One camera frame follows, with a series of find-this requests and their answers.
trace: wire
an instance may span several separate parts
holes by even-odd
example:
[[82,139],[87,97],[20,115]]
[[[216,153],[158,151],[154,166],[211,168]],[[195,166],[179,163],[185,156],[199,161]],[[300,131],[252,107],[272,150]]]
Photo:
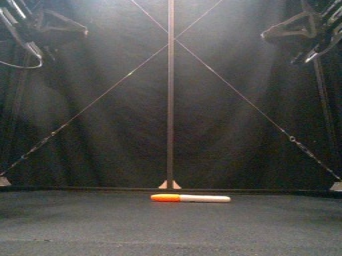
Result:
[[38,69],[38,68],[42,68],[43,66],[43,60],[40,58],[38,58],[39,60],[39,64],[36,66],[19,66],[19,65],[15,65],[15,64],[11,64],[8,62],[4,62],[0,60],[0,64],[11,67],[11,68],[16,68],[16,69]]

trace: pole base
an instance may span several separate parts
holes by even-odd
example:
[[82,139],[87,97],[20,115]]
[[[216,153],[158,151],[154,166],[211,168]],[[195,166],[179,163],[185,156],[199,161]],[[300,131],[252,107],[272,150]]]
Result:
[[11,186],[8,179],[6,177],[0,177],[0,187]]
[[336,182],[333,187],[330,188],[330,191],[342,192],[342,182]]
[[[158,188],[167,189],[167,180],[163,182],[163,184]],[[173,181],[173,189],[182,189],[182,187],[177,184],[175,181]]]

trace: diagonal cable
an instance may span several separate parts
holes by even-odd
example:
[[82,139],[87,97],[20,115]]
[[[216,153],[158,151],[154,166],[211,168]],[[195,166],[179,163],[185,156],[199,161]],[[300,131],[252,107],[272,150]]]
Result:
[[59,134],[59,132],[74,122],[75,119],[103,99],[103,97],[117,88],[123,81],[155,58],[155,56],[166,49],[167,45],[163,46],[151,56],[147,58],[141,65],[106,90],[106,92],[79,111],[79,113],[55,130],[51,134],[31,148],[31,150],[22,155],[22,157],[14,162],[14,164],[0,172],[0,177],[4,176],[11,169],[14,169],[19,163],[28,159],[30,155],[39,150],[50,141],[50,139]]
[[318,159],[310,149],[297,140],[297,138],[290,135],[281,125],[272,119],[272,117],[261,110],[261,108],[252,102],[252,100],[244,95],[244,93],[232,85],[232,83],[221,76],[221,74],[210,67],[210,65],[198,57],[198,55],[186,47],[186,45],[179,42],[178,44],[186,49],[186,51],[194,56],[194,58],[203,64],[203,66],[216,74],[216,76],[222,80],[222,82],[232,88],[232,90],[238,94],[238,96],[249,103],[249,105],[257,110],[257,112],[269,120],[269,122],[278,128],[278,130],[288,136],[290,142],[293,142],[297,147],[304,151],[304,153],[316,160],[317,164],[334,176],[338,181],[342,178],[336,174],[336,172],[328,167],[328,165]]

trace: floor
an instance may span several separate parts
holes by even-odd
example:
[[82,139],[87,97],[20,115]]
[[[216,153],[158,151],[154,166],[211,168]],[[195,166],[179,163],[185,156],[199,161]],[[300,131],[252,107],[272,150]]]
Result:
[[230,196],[158,203],[149,193],[0,192],[0,255],[341,255],[341,199]]

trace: orange marker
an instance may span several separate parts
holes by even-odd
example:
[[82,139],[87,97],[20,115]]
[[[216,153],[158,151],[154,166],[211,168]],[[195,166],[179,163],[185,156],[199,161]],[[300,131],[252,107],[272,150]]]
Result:
[[155,202],[202,202],[202,203],[228,203],[232,201],[229,196],[202,196],[179,194],[157,194],[151,196]]

